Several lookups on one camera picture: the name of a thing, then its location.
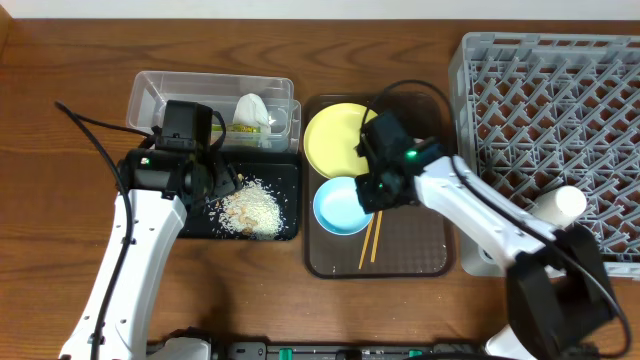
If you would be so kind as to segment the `rice food waste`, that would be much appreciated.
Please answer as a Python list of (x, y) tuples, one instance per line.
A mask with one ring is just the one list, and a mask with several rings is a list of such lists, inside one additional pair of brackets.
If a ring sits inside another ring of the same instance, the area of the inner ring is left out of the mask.
[(207, 215), (217, 226), (215, 232), (253, 240), (275, 240), (285, 225), (274, 191), (263, 179), (253, 175), (239, 178), (240, 190), (209, 202)]

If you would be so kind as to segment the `green snack wrapper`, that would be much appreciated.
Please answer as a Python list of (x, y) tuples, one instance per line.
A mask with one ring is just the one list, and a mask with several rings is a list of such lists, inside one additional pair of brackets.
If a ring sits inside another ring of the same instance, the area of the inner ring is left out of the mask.
[(231, 124), (230, 126), (226, 126), (222, 128), (220, 124), (213, 124), (211, 127), (213, 132), (222, 132), (225, 130), (227, 133), (236, 132), (236, 133), (260, 133), (261, 129), (259, 127), (252, 127), (240, 124)]

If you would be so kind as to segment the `wooden chopstick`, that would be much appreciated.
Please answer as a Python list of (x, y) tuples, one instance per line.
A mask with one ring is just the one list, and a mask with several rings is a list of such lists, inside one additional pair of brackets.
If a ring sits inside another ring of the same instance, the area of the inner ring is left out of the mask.
[(360, 259), (359, 259), (359, 263), (358, 263), (358, 270), (362, 269), (363, 264), (364, 264), (364, 259), (365, 259), (365, 255), (366, 255), (366, 252), (367, 252), (369, 239), (370, 239), (370, 236), (371, 236), (371, 232), (372, 232), (372, 228), (373, 228), (373, 225), (374, 225), (375, 217), (376, 217), (375, 213), (372, 214), (372, 217), (371, 217), (371, 219), (370, 219), (370, 221), (369, 221), (369, 223), (367, 225), (367, 228), (366, 228), (365, 237), (364, 237), (364, 240), (363, 240), (361, 254), (360, 254)]
[(383, 217), (383, 211), (379, 211), (377, 213), (377, 215), (376, 215), (376, 223), (375, 223), (373, 244), (372, 244), (372, 250), (371, 250), (371, 257), (370, 257), (370, 262), (371, 263), (375, 263), (376, 258), (377, 258), (377, 251), (378, 251), (379, 237), (380, 237), (380, 231), (381, 231), (382, 217)]

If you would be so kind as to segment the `white napkin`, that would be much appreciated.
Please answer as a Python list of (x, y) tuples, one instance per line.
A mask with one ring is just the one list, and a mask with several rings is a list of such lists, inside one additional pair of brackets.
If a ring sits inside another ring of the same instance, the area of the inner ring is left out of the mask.
[(270, 134), (269, 113), (263, 100), (253, 93), (242, 96), (234, 112), (233, 125), (250, 132)]

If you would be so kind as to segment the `light blue bowl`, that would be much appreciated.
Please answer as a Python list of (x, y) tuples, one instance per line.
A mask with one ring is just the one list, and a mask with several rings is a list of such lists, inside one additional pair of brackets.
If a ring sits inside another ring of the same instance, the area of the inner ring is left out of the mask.
[(373, 214), (367, 214), (361, 206), (355, 179), (351, 177), (336, 177), (324, 182), (314, 195), (312, 210), (321, 227), (338, 236), (362, 231), (373, 218)]

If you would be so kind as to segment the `white cup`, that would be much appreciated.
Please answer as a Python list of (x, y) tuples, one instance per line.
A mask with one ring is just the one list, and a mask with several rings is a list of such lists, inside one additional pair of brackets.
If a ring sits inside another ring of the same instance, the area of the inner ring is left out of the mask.
[(586, 195), (577, 187), (565, 185), (537, 197), (529, 212), (559, 228), (567, 228), (585, 212), (586, 207)]

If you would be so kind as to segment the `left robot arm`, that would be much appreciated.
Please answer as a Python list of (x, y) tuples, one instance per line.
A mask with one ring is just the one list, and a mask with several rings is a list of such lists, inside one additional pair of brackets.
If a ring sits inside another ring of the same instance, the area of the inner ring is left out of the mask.
[(225, 124), (212, 108), (170, 100), (162, 125), (114, 162), (88, 129), (90, 119), (64, 112), (92, 142), (114, 176), (118, 194), (111, 235), (89, 300), (62, 359), (213, 359), (216, 343), (204, 331), (176, 331), (158, 346), (149, 325), (164, 268), (190, 213), (238, 191), (240, 181), (211, 136)]

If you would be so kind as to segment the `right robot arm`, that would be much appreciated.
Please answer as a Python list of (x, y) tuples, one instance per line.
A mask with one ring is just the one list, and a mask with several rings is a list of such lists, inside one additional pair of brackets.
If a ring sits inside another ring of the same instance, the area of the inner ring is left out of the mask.
[(356, 178), (365, 212), (422, 205), (486, 251), (505, 276), (508, 324), (487, 359), (578, 359), (579, 343), (623, 311), (590, 232), (564, 230), (512, 204), (433, 139), (416, 141), (392, 112), (363, 123)]

